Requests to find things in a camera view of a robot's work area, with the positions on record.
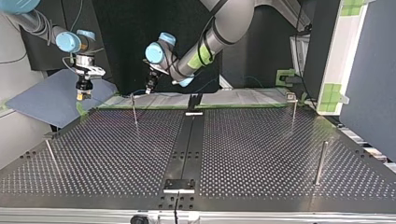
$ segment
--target green tape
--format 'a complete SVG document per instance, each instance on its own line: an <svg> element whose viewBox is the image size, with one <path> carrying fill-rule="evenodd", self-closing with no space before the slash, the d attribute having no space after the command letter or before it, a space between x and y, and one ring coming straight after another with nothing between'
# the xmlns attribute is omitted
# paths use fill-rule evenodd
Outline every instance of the green tape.
<svg viewBox="0 0 396 224"><path fill-rule="evenodd" d="M138 110L184 110L188 107L186 105L155 105L155 106L142 106L137 105L101 105L98 109L138 109Z"/></svg>
<svg viewBox="0 0 396 224"><path fill-rule="evenodd" d="M303 95L301 96L301 100L298 104L299 106L305 105L306 97L308 97L308 93L304 92Z"/></svg>
<svg viewBox="0 0 396 224"><path fill-rule="evenodd" d="M210 53L209 53L209 50L206 48L205 45L201 46L200 51L201 51L201 58L202 58L202 61L203 61L205 64L213 63L213 61L210 60ZM194 56L192 57L192 59L189 61L188 65L189 65L189 67L192 68L192 69L199 69L199 68L201 68L202 66L204 66L204 65L201 63L201 60L200 60L199 55L198 55L198 52L195 53L195 55L194 55Z"/></svg>
<svg viewBox="0 0 396 224"><path fill-rule="evenodd" d="M197 109L227 109L227 108L281 108L290 104L263 104L263 105L198 105Z"/></svg>
<svg viewBox="0 0 396 224"><path fill-rule="evenodd" d="M276 86L277 87L293 87L293 84L286 84L286 82L280 80L281 77L294 77L296 70L277 70L276 72Z"/></svg>
<svg viewBox="0 0 396 224"><path fill-rule="evenodd" d="M319 111L335 112L338 103L341 100L341 84L327 83L321 96Z"/></svg>
<svg viewBox="0 0 396 224"><path fill-rule="evenodd" d="M76 102L76 110L78 111L79 115L82 117L88 115L88 111L84 109L81 102Z"/></svg>
<svg viewBox="0 0 396 224"><path fill-rule="evenodd" d="M6 106L8 100L3 100L0 102L0 110L8 110L8 107Z"/></svg>
<svg viewBox="0 0 396 224"><path fill-rule="evenodd" d="M343 8L341 9L341 16L359 16L363 5L364 0L344 0Z"/></svg>

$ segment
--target white wall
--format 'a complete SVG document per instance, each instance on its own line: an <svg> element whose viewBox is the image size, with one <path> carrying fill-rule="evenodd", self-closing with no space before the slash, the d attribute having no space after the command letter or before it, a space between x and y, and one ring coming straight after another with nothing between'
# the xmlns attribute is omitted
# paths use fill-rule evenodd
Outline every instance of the white wall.
<svg viewBox="0 0 396 224"><path fill-rule="evenodd" d="M43 73L30 70L21 34L0 14L0 104L43 80ZM50 126L0 106L0 169L38 145Z"/></svg>

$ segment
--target wire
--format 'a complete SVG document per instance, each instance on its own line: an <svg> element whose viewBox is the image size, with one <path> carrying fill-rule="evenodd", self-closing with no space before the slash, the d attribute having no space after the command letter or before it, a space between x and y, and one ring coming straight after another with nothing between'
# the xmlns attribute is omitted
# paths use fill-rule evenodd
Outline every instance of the wire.
<svg viewBox="0 0 396 224"><path fill-rule="evenodd" d="M117 102L117 103L115 103L115 104L112 104L112 105L108 105L108 104L106 104L106 102L100 101L100 100L98 100L98 99L96 99L96 98L93 98L93 97L92 97L91 99L93 99L93 100L95 100L95 101L97 101L97 102L99 102L99 103L101 103L101 104L103 104L103 105L113 106L113 105L119 105L119 104L122 103L124 100L130 99L130 97L131 97L132 95L135 95L135 94L137 94L137 93L139 93L139 92L141 92L141 91L145 91L145 90L138 90L138 91L135 91L134 93L132 93L132 94L129 95L129 96L121 96L121 97L122 97L122 100L120 100L119 102Z"/></svg>
<svg viewBox="0 0 396 224"><path fill-rule="evenodd" d="M180 193L177 194L177 199L176 199L176 203L175 203L175 210L174 210L174 214L175 214L175 224L178 224L178 217L177 217L177 206L178 206L178 197L180 196Z"/></svg>
<svg viewBox="0 0 396 224"><path fill-rule="evenodd" d="M15 110L14 110L14 111L11 111L11 112L9 112L9 113L7 113L7 114L1 116L0 119L5 118L5 117L7 117L8 115L11 115L11 114L13 114L13 113L15 113L15 112L17 112L17 111L15 111Z"/></svg>
<svg viewBox="0 0 396 224"><path fill-rule="evenodd" d="M75 59L75 58L73 58L73 57L63 57L63 58L62 58L62 62L64 62L64 66L66 66L70 71L72 71L73 73L77 73L75 70L73 70L73 68L71 68L71 67L67 64L66 59Z"/></svg>
<svg viewBox="0 0 396 224"><path fill-rule="evenodd" d="M299 25L300 25L300 19L301 19L302 13L303 13L303 4L301 4L300 11L298 13L297 24L296 24L296 35L294 37L295 38L294 42L295 42L295 48L296 48L297 65L298 65L298 70L300 71L300 75L296 74L296 76L299 77L302 80L306 94L308 95L308 97L309 97L312 105L314 106L314 108L316 110L318 110L317 105L315 105L314 100L312 99L312 96L311 96L311 94L309 94L308 88L306 87L305 80L304 80L304 72L303 72L303 70L301 70L301 66L300 66L300 59L299 59L298 46L297 46L297 36L299 34L298 28L299 28Z"/></svg>
<svg viewBox="0 0 396 224"><path fill-rule="evenodd" d="M17 62L22 61L26 56L27 56L27 52L25 51L23 56L21 56L19 59L14 60L14 61L9 61L9 62L1 62L0 64L17 63Z"/></svg>
<svg viewBox="0 0 396 224"><path fill-rule="evenodd" d="M97 52L100 52L100 51L102 51L102 50L104 50L104 49L105 49L105 48L99 48L99 49L90 51L90 53L97 53Z"/></svg>
<svg viewBox="0 0 396 224"><path fill-rule="evenodd" d="M198 93L199 91L203 90L204 88L206 88L210 83L217 81L219 78L216 77L215 79L212 79L211 81L209 81L208 83L206 83L201 89L199 89L198 91L195 91L194 93Z"/></svg>
<svg viewBox="0 0 396 224"><path fill-rule="evenodd" d="M81 16L81 12L82 12L82 7L83 7L83 6L84 6L84 0L81 0L81 4L80 4L80 6L79 6L78 14L77 14L77 16L76 16L75 21L73 22L72 27L70 28L70 32L73 32L73 29L75 28L75 26L76 26L76 24L77 24L77 22L78 22L78 20L79 20L79 17Z"/></svg>
<svg viewBox="0 0 396 224"><path fill-rule="evenodd" d="M257 81L259 83L260 87L262 87L262 89L264 89L264 86L262 85L262 83L257 78L255 78L255 77L245 77L245 79L249 79L249 78Z"/></svg>

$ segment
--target black metal bracket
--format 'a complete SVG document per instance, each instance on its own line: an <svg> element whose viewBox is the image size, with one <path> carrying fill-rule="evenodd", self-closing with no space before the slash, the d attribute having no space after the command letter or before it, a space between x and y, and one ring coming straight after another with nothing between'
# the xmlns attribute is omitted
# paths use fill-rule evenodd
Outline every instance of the black metal bracket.
<svg viewBox="0 0 396 224"><path fill-rule="evenodd" d="M186 116L202 116L203 111L196 109L195 107L201 104L203 94L192 94L189 100L189 107L186 111Z"/></svg>
<svg viewBox="0 0 396 224"><path fill-rule="evenodd" d="M163 188L164 193L193 194L195 192L195 180L191 179L168 179Z"/></svg>

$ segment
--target end effector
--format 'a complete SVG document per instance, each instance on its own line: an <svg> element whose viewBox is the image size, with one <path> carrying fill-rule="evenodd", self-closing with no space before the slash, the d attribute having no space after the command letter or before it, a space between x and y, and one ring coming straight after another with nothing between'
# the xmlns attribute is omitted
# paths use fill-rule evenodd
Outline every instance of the end effector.
<svg viewBox="0 0 396 224"><path fill-rule="evenodd" d="M150 93L158 83L162 74L173 78L173 84L187 87L194 79L193 69L180 69L180 60L174 48L177 40L168 33L161 33L157 42L151 43L146 48L146 58L150 64L147 92Z"/></svg>

